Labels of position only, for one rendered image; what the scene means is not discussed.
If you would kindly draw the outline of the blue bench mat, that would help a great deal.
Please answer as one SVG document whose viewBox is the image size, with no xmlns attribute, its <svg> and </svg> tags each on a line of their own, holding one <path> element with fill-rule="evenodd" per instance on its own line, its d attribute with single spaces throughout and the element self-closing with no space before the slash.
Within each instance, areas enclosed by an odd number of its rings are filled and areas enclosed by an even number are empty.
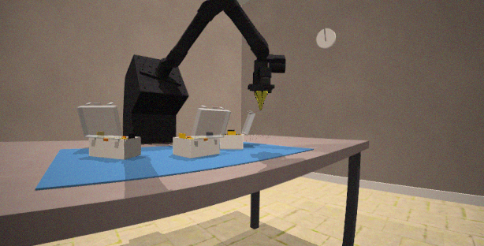
<svg viewBox="0 0 484 246">
<path fill-rule="evenodd" d="M 125 160 L 92 157 L 89 156 L 89 148 L 60 149 L 35 190 L 194 173 L 314 150 L 278 145 L 245 149 L 262 145 L 263 143 L 243 142 L 243 149 L 220 149 L 220 154 L 197 158 L 173 155 L 173 146 L 141 147 L 141 155 Z"/>
</svg>

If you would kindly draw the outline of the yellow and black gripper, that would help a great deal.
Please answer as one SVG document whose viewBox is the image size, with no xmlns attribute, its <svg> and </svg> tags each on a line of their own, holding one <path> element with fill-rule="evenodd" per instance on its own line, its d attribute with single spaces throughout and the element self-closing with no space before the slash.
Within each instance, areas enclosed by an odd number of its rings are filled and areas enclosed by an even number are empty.
<svg viewBox="0 0 484 246">
<path fill-rule="evenodd" d="M 267 96 L 267 93 L 272 93 L 272 90 L 274 89 L 274 84 L 249 84 L 248 90 L 249 89 L 250 91 L 254 91 L 255 97 L 259 104 L 259 110 L 262 110 L 262 106 Z"/>
</svg>

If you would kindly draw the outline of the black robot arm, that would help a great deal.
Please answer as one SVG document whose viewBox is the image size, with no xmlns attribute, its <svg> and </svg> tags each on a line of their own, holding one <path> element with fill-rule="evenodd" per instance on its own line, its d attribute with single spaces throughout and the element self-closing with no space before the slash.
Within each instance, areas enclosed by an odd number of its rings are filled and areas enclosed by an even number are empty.
<svg viewBox="0 0 484 246">
<path fill-rule="evenodd" d="M 269 54 L 268 43 L 255 28 L 237 0 L 206 0 L 203 2 L 178 43 L 166 56 L 167 58 L 162 58 L 158 67 L 141 62 L 140 73 L 181 86 L 181 75 L 173 73 L 171 70 L 182 63 L 203 29 L 222 10 L 239 29 L 251 51 L 257 57 L 257 60 L 254 60 L 253 84 L 270 84 L 271 73 L 285 73 L 285 56 Z M 268 62 L 270 62 L 269 68 Z"/>
</svg>

